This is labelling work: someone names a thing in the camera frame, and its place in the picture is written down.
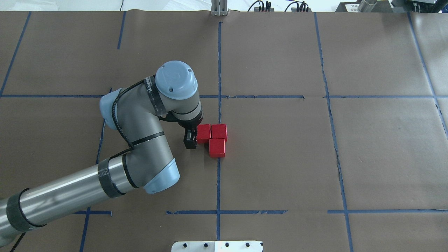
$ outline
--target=red block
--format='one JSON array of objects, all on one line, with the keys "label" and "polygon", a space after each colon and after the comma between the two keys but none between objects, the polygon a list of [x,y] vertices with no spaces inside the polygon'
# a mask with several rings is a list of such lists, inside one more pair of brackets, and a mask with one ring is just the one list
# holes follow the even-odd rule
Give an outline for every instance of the red block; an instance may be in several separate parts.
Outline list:
[{"label": "red block", "polygon": [[211,138],[211,127],[210,124],[200,124],[198,125],[198,135],[196,140],[198,143],[208,143]]},{"label": "red block", "polygon": [[211,126],[211,138],[224,139],[227,142],[227,125],[213,124]]},{"label": "red block", "polygon": [[225,157],[225,140],[210,139],[209,154],[211,157]]}]

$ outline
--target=blue tape line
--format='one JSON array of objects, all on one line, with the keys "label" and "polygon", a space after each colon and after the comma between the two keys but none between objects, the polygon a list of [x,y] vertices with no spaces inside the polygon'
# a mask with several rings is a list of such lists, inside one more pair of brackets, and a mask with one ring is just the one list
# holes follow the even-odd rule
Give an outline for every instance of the blue tape line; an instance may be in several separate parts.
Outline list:
[{"label": "blue tape line", "polygon": [[301,98],[305,99],[304,96],[223,96],[226,98]]},{"label": "blue tape line", "polygon": [[439,101],[436,98],[434,87],[432,85],[431,78],[429,77],[428,68],[426,67],[425,60],[423,59],[422,51],[420,50],[420,44],[418,43],[417,37],[415,35],[414,25],[412,24],[411,14],[409,12],[408,12],[408,19],[409,19],[409,25],[411,26],[412,37],[414,38],[415,45],[417,46],[417,52],[418,55],[420,56],[420,60],[422,61],[423,70],[425,71],[426,79],[428,80],[429,87],[431,89],[431,94],[434,98],[435,106],[437,108],[437,112],[439,113],[440,121],[442,122],[442,127],[444,128],[445,131],[445,136],[448,139],[448,129],[445,123],[445,119],[444,116],[442,115],[442,111],[440,110]]},{"label": "blue tape line", "polygon": [[221,239],[221,158],[218,157],[218,179],[216,182],[216,240]]},{"label": "blue tape line", "polygon": [[284,214],[287,210],[221,210],[221,214]]},{"label": "blue tape line", "polygon": [[218,23],[218,122],[221,123],[221,24]]},{"label": "blue tape line", "polygon": [[[349,213],[448,213],[448,209],[367,209],[348,210]],[[329,214],[341,214],[344,210],[328,210]]]},{"label": "blue tape line", "polygon": [[123,12],[123,19],[121,20],[121,30],[120,30],[120,37],[118,38],[118,45],[117,49],[120,49],[121,46],[121,38],[123,37],[123,30],[125,28],[125,19],[126,19],[126,11]]},{"label": "blue tape line", "polygon": [[5,98],[101,98],[104,95],[3,95]]},{"label": "blue tape line", "polygon": [[432,96],[330,96],[333,98],[432,99]]},{"label": "blue tape line", "polygon": [[96,153],[96,164],[99,164],[99,154],[101,153],[101,148],[103,147],[104,139],[104,128],[106,126],[106,120],[103,119],[103,129],[101,130],[101,136],[99,138],[98,152]]},{"label": "blue tape line", "polygon": [[[287,210],[220,210],[220,214],[284,214]],[[181,210],[170,212],[166,214],[217,214],[215,210]]]},{"label": "blue tape line", "polygon": [[219,96],[199,96],[200,98],[218,98]]},{"label": "blue tape line", "polygon": [[88,207],[87,211],[86,211],[86,218],[84,220],[84,229],[82,230],[81,245],[79,246],[79,252],[82,252],[84,250],[84,243],[86,242],[87,227],[89,225],[89,216],[90,216],[90,207]]},{"label": "blue tape line", "polygon": [[325,83],[325,94],[326,94],[326,98],[327,98],[328,114],[330,116],[330,125],[332,128],[333,145],[334,145],[335,152],[336,152],[337,168],[339,171],[339,184],[340,184],[340,191],[341,191],[341,195],[342,195],[342,204],[344,206],[345,226],[347,228],[347,238],[349,240],[350,252],[353,252],[353,242],[352,242],[352,232],[350,230],[349,212],[347,211],[347,200],[345,198],[344,180],[342,179],[342,170],[340,167],[339,150],[338,150],[338,146],[337,146],[336,131],[335,131],[334,122],[333,122],[333,114],[332,114],[332,109],[331,109],[330,94],[328,91],[327,77],[325,76],[325,71],[323,69],[322,45],[320,43],[319,25],[318,25],[318,21],[317,21],[317,13],[316,12],[314,13],[314,22],[316,25],[317,44],[319,46],[320,64],[322,67],[322,77],[323,77],[323,82]]},{"label": "blue tape line", "polygon": [[166,214],[216,214],[216,210],[181,210],[175,212],[166,211]]},{"label": "blue tape line", "polygon": [[[81,210],[73,214],[87,214],[87,211]],[[104,215],[110,215],[112,217],[112,211],[90,211],[90,214],[104,214]]]},{"label": "blue tape line", "polygon": [[3,95],[4,88],[8,81],[9,74],[11,73],[11,68],[13,67],[14,60],[16,59],[17,51],[19,50],[20,43],[22,42],[26,27],[28,26],[28,22],[30,21],[30,17],[31,17],[31,11],[28,12],[28,16],[26,17],[25,25],[23,25],[22,33],[20,34],[19,41],[17,42],[16,50],[14,50],[13,57],[11,59],[11,62],[9,63],[8,71],[6,71],[6,75],[3,80],[3,85],[1,86],[1,89],[0,89],[0,97],[2,97],[2,95]]}]

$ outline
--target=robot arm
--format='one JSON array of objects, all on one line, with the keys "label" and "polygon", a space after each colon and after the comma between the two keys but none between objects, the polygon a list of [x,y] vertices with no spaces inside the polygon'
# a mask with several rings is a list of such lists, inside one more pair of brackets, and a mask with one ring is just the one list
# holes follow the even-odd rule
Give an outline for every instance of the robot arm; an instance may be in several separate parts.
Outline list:
[{"label": "robot arm", "polygon": [[0,200],[0,247],[20,233],[135,188],[152,194],[177,183],[179,171],[160,120],[178,122],[185,128],[185,146],[196,148],[202,107],[187,64],[165,63],[155,76],[104,96],[100,109],[106,124],[128,142],[129,152]]}]

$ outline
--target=blue joint cap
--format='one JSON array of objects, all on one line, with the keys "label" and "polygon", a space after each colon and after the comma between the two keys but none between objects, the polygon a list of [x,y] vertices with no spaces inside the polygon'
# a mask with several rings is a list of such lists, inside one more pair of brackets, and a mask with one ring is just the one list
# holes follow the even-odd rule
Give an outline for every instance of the blue joint cap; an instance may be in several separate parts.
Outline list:
[{"label": "blue joint cap", "polygon": [[155,74],[155,85],[166,97],[185,100],[198,90],[198,81],[189,65],[182,61],[168,61]]},{"label": "blue joint cap", "polygon": [[113,130],[116,130],[116,127],[112,119],[112,104],[115,101],[116,97],[120,94],[122,89],[123,88],[120,88],[118,90],[115,90],[114,92],[110,92],[107,95],[101,97],[101,99],[99,100],[99,110],[101,111],[101,115],[103,116],[107,126],[109,126],[109,128]]},{"label": "blue joint cap", "polygon": [[181,175],[179,174],[179,170],[177,169],[176,159],[173,158],[165,168],[163,168],[159,174],[157,174],[153,179],[151,179],[148,184],[146,184],[143,188],[149,194],[154,194],[159,191],[163,191],[171,186],[173,186]]}]

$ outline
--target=black wire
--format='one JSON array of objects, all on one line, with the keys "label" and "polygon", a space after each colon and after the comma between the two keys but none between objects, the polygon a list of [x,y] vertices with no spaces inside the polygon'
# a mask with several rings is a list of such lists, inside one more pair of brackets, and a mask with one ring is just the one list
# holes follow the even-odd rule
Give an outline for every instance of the black wire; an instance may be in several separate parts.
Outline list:
[{"label": "black wire", "polygon": [[300,8],[299,8],[299,10],[297,10],[297,11],[302,11],[302,8],[303,8],[303,11],[305,11],[305,2],[302,2],[302,4],[300,5]]},{"label": "black wire", "polygon": [[131,150],[132,149],[129,148],[129,149],[125,149],[124,151],[120,151],[119,153],[117,153],[117,154],[113,155],[112,157],[110,157],[110,159],[118,157],[118,156],[121,156],[121,155],[125,154],[126,152],[130,152]]},{"label": "black wire", "polygon": [[128,143],[128,146],[131,147],[131,149],[134,149],[134,145],[131,143],[131,141],[129,140],[129,138],[124,134],[123,130],[121,129],[120,125],[118,125],[118,120],[116,118],[116,104],[118,103],[118,100],[125,94],[127,93],[129,90],[133,89],[134,87],[143,84],[144,81],[141,80],[137,83],[135,83],[134,85],[126,88],[124,91],[120,92],[120,94],[115,98],[115,101],[113,101],[112,104],[112,119],[113,119],[113,123],[115,124],[116,129],[118,130],[118,132],[120,133],[121,137]]},{"label": "black wire", "polygon": [[302,11],[302,8],[303,8],[303,12],[305,12],[305,7],[306,7],[306,11],[308,11],[309,10],[309,6],[308,6],[308,4],[307,3],[305,3],[305,1],[292,1],[292,3],[290,3],[287,7],[286,7],[286,9],[284,10],[285,12],[288,10],[288,8],[292,5],[292,4],[294,4],[294,3],[296,3],[297,4],[297,8],[296,8],[296,11]]},{"label": "black wire", "polygon": [[250,8],[252,8],[252,6],[254,6],[256,3],[258,3],[259,5],[263,5],[263,7],[259,7],[258,8],[258,11],[261,11],[261,9],[264,9],[264,3],[263,3],[263,1],[261,1],[261,0],[257,0],[257,1],[255,1],[250,7],[249,7],[249,10],[247,10],[247,11],[250,11]]},{"label": "black wire", "polygon": [[17,248],[17,246],[19,246],[20,241],[22,241],[22,238],[25,236],[26,233],[22,233],[19,237],[19,239],[17,239],[16,244],[14,244],[14,247],[9,251],[9,252],[14,252]]},{"label": "black wire", "polygon": [[292,2],[292,3],[290,3],[287,7],[286,7],[286,9],[284,9],[284,12],[286,12],[287,10],[288,10],[288,8],[291,6],[291,5],[293,5],[293,4],[297,4],[297,9],[299,9],[299,2]]}]

